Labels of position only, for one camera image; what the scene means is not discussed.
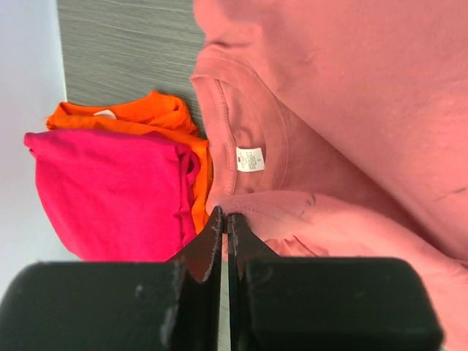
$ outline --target orange t-shirt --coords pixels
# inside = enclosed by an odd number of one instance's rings
[[[46,125],[48,129],[103,129],[133,135],[158,132],[190,146],[200,160],[200,172],[193,188],[192,217],[197,233],[205,227],[208,221],[205,204],[213,181],[208,141],[198,137],[189,109],[178,97],[152,91],[142,99],[114,106],[86,107],[61,102]]]

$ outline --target white tag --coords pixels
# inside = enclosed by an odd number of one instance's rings
[[[241,172],[255,172],[265,169],[261,148],[235,148],[237,169]]]
[[[117,119],[116,115],[111,110],[102,110],[99,112],[96,112],[93,116],[103,116],[103,117],[108,117],[110,119]]]

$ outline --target white wall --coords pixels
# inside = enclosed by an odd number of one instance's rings
[[[0,297],[38,260],[71,260],[42,209],[25,132],[65,99],[55,0],[0,1]]]

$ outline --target fabric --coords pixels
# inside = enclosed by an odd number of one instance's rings
[[[102,111],[106,111],[104,116],[95,116]],[[192,217],[197,233],[204,228],[208,221],[205,204],[213,181],[212,161],[208,141],[198,138],[198,129],[189,110],[178,97],[152,91],[142,99],[114,106],[85,107],[62,102],[48,118],[47,128],[102,129],[132,135],[158,132],[188,145],[200,162],[200,172],[193,187]]]
[[[166,261],[195,237],[189,146],[151,133],[27,133],[42,205],[65,247],[92,261]]]
[[[287,255],[391,256],[468,345],[468,4],[195,0],[214,184]],[[237,171],[236,148],[265,169]]]

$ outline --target gray wood grain surface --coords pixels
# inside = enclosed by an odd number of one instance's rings
[[[151,89],[181,97],[201,126],[190,83],[204,36],[191,0],[58,0],[67,97],[112,105]]]

